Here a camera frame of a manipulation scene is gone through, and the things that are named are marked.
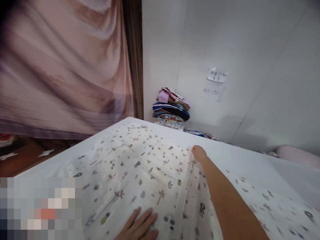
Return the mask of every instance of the wooden floor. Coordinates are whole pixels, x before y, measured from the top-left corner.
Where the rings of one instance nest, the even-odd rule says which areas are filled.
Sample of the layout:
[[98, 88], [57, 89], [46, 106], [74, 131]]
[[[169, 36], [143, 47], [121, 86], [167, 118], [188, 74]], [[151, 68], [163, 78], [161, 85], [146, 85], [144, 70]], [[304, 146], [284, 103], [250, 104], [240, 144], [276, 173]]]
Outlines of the wooden floor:
[[[67, 145], [53, 143], [50, 140], [42, 140], [41, 144], [42, 146], [35, 141], [30, 141], [25, 146], [13, 151], [14, 153], [18, 153], [17, 155], [0, 161], [0, 177], [16, 176], [17, 174], [53, 157], [54, 155], [68, 148]], [[49, 156], [39, 157], [43, 151], [49, 149], [54, 149]]]

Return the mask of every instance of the paper note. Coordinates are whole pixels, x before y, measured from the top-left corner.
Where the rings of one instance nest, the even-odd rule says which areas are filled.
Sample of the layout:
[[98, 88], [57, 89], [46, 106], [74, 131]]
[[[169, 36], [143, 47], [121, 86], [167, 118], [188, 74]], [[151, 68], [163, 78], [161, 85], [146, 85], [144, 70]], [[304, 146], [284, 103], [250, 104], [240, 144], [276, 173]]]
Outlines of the paper note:
[[219, 83], [224, 83], [226, 78], [227, 78], [227, 73], [219, 72], [215, 68], [211, 69], [208, 75], [208, 80], [219, 82]]
[[220, 102], [220, 98], [224, 90], [225, 87], [223, 87], [221, 84], [206, 81], [203, 87], [202, 97], [210, 98], [214, 101]]

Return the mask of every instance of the pink cloth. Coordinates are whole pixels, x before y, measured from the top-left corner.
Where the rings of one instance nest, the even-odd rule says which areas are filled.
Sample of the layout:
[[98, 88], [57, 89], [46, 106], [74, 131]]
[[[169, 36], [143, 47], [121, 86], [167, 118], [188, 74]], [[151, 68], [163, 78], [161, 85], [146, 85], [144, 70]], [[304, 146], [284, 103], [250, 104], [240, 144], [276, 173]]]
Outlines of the pink cloth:
[[162, 90], [158, 95], [158, 101], [161, 103], [167, 103], [168, 99], [169, 95], [164, 90]]
[[[166, 91], [162, 90], [158, 95], [158, 102], [167, 103], [168, 99], [169, 95], [166, 93]], [[180, 101], [187, 104], [189, 108], [191, 108], [190, 104], [185, 99], [181, 99]]]
[[187, 104], [187, 105], [189, 106], [189, 108], [191, 108], [190, 104], [189, 104], [185, 99], [182, 99], [182, 100], [180, 100], [180, 101], [183, 102], [183, 103], [185, 103], [185, 104]]
[[288, 145], [280, 146], [276, 151], [279, 158], [320, 169], [320, 158], [311, 153]]
[[29, 0], [0, 62], [0, 132], [85, 139], [134, 116], [121, 0]]

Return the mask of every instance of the bed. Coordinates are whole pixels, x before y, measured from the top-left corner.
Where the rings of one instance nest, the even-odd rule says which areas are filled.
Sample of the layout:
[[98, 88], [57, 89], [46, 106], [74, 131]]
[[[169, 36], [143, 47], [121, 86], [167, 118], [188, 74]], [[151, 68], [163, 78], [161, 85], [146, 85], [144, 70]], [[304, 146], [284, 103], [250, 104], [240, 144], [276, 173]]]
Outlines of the bed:
[[[255, 213], [270, 239], [319, 238], [319, 170], [132, 117], [114, 124], [17, 177], [50, 177], [63, 174], [71, 176], [60, 171], [61, 166], [66, 166], [70, 159], [87, 155], [93, 146], [103, 141], [103, 138], [129, 123], [134, 127], [145, 126], [152, 131], [153, 136], [167, 139], [177, 144], [181, 150], [190, 149], [195, 144], [202, 146], [208, 157], [225, 174]], [[215, 239], [220, 238], [221, 235], [218, 233]]]

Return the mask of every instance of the printed cloth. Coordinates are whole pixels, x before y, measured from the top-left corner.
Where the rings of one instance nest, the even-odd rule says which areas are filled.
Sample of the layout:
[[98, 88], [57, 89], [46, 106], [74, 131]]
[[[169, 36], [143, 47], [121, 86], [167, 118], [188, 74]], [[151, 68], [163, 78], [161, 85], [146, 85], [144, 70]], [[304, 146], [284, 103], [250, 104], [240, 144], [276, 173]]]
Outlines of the printed cloth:
[[188, 112], [183, 111], [182, 109], [176, 107], [176, 106], [172, 106], [170, 104], [161, 104], [161, 103], [155, 103], [152, 106], [153, 111], [157, 111], [157, 110], [162, 110], [162, 111], [166, 111], [168, 113], [177, 115], [179, 117], [181, 117], [184, 121], [189, 120], [190, 115]]
[[320, 239], [320, 210], [224, 172], [270, 240]]
[[180, 101], [184, 99], [184, 97], [178, 95], [175, 91], [171, 88], [163, 87], [162, 88], [174, 101]]
[[165, 113], [158, 116], [159, 121], [170, 122], [173, 124], [181, 125], [184, 121], [181, 117], [176, 115]]
[[124, 124], [65, 168], [82, 180], [85, 239], [113, 240], [139, 206], [158, 213], [157, 239], [223, 239], [201, 165], [147, 127]]
[[191, 128], [186, 128], [186, 129], [184, 129], [183, 131], [184, 131], [184, 132], [187, 132], [187, 133], [191, 133], [191, 134], [193, 134], [193, 135], [200, 136], [200, 137], [205, 137], [205, 135], [204, 135], [203, 133], [198, 132], [198, 131], [196, 131], [196, 130], [194, 130], [194, 129], [191, 129]]

